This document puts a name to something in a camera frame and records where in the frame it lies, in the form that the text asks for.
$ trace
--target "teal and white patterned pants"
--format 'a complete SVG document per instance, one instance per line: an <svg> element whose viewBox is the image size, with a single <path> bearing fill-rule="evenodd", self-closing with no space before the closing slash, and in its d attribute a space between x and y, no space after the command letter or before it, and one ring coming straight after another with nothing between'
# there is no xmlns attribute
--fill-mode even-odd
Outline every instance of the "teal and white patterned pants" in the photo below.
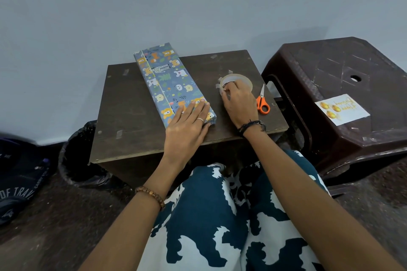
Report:
<svg viewBox="0 0 407 271"><path fill-rule="evenodd" d="M285 152L326 190L300 152ZM323 270L261 163L229 177L222 169L219 163L196 167L165 200L138 270Z"/></svg>

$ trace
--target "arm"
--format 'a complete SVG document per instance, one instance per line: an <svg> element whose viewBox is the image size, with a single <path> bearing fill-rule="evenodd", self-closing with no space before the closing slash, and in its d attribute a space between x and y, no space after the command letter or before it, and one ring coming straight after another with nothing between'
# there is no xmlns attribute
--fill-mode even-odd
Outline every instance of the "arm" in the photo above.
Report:
<svg viewBox="0 0 407 271"><path fill-rule="evenodd" d="M163 199L208 132L210 124L202 127L203 122L197 118L206 119L209 103L201 101L193 110L194 106L195 102L191 102L184 114L183 107L178 109L166 129L160 164L144 184ZM160 205L153 197L137 193L79 270L136 270L159 211Z"/></svg>
<svg viewBox="0 0 407 271"><path fill-rule="evenodd" d="M241 127L258 120L256 99L244 83L222 94L231 120ZM251 126L252 145L281 205L327 270L404 270L348 212L323 191L272 139Z"/></svg>

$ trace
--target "black bracelet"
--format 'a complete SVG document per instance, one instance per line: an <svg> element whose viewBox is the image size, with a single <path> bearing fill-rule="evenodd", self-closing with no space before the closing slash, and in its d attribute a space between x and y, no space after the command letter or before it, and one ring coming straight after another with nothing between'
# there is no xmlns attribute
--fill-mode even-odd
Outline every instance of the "black bracelet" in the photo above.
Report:
<svg viewBox="0 0 407 271"><path fill-rule="evenodd" d="M240 128L238 128L237 130L239 131L239 135L241 136L241 137L244 137L243 136L243 133L249 128L249 127L251 127L252 125L256 125L256 124L258 124L258 125L261 125L261 130L262 131L266 131L266 125L262 122L262 121L260 121L260 120L255 120L255 121L250 121L249 123L246 123L246 124L244 124L244 125L242 125Z"/></svg>

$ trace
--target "brown table top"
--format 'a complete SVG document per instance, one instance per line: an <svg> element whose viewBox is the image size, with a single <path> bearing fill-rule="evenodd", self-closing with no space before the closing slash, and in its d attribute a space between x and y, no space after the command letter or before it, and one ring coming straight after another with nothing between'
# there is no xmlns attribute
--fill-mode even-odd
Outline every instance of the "brown table top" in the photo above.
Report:
<svg viewBox="0 0 407 271"><path fill-rule="evenodd" d="M197 86L215 111L216 125L209 128L203 145L241 139L232 124L215 87L228 70L248 77L253 94L260 94L264 83L247 50L180 58ZM270 113L260 115L267 133L287 130L288 125L272 95L265 88ZM90 162L102 163L162 152L165 127L137 64L109 65L100 103L98 123Z"/></svg>

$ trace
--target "animal print wrapping paper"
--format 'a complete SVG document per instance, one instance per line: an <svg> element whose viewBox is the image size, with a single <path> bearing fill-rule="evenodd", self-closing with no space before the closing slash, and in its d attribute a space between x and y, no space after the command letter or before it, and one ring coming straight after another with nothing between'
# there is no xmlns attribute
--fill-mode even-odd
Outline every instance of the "animal print wrapping paper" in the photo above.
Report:
<svg viewBox="0 0 407 271"><path fill-rule="evenodd" d="M205 99L170 43L138 51L134 58L166 128L180 106L185 110L195 100L197 107ZM216 123L212 108L206 122Z"/></svg>

